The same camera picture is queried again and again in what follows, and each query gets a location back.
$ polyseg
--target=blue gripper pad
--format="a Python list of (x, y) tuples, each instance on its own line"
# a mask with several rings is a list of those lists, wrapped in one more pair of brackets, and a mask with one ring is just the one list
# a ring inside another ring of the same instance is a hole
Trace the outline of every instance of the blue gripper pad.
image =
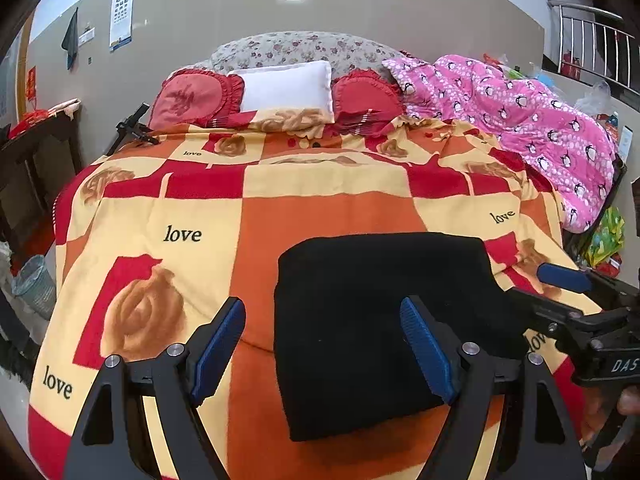
[(538, 279), (547, 285), (559, 286), (579, 294), (591, 290), (591, 280), (581, 270), (567, 269), (555, 264), (541, 264)]
[(231, 354), (240, 340), (245, 321), (244, 303), (236, 299), (196, 363), (191, 397), (197, 406), (216, 392)]
[[(430, 323), (450, 331), (448, 326), (437, 323), (428, 312), (426, 314), (431, 318)], [(460, 391), (460, 362), (450, 361), (411, 298), (404, 298), (400, 304), (400, 324), (431, 393), (451, 404)]]

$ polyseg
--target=eye chart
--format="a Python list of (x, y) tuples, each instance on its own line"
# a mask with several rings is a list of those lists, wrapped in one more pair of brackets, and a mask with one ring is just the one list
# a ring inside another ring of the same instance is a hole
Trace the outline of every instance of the eye chart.
[(111, 0), (111, 25), (109, 27), (109, 50), (131, 41), (131, 10), (133, 0)]

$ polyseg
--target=pink quilt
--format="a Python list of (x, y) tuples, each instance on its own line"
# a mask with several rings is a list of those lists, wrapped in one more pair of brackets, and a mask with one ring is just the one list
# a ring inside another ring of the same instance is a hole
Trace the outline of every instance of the pink quilt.
[(541, 82), (505, 79), (475, 59), (397, 57), (383, 65), (400, 85), (408, 115), (465, 120), (495, 134), (558, 189), (565, 229), (580, 233), (595, 220), (611, 188), (615, 145), (592, 118)]

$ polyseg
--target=floral headboard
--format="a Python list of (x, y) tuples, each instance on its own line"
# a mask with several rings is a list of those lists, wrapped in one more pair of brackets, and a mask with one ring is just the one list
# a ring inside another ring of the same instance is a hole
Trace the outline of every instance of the floral headboard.
[(227, 74), (231, 70), (293, 64), (324, 59), (329, 61), (332, 77), (348, 74), (354, 68), (370, 68), (389, 82), (390, 72), (382, 60), (403, 56), (389, 46), (335, 32), (268, 32), (224, 44), (211, 58), (191, 65), (191, 68), (213, 70)]

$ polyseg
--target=wall switch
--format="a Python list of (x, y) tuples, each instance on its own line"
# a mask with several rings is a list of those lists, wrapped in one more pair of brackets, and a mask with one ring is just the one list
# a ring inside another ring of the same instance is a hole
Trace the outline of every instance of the wall switch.
[(78, 47), (83, 46), (87, 41), (91, 41), (93, 38), (95, 38), (95, 27), (78, 37)]

